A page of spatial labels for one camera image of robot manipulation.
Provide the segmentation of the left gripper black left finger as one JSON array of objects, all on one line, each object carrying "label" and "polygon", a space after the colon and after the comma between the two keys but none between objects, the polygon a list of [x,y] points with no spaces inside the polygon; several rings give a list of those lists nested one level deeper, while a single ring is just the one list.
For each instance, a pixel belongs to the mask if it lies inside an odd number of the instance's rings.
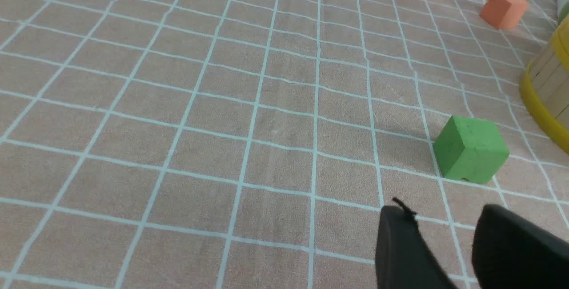
[{"label": "left gripper black left finger", "polygon": [[397,197],[380,211],[375,254],[379,289],[455,289],[421,236],[417,213]]}]

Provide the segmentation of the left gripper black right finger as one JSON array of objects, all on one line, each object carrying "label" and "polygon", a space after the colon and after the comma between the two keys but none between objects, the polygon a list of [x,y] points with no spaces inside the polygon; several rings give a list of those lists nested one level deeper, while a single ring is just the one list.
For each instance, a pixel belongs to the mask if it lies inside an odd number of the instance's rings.
[{"label": "left gripper black right finger", "polygon": [[566,289],[569,244],[502,206],[486,204],[475,228],[472,267],[482,289]]}]

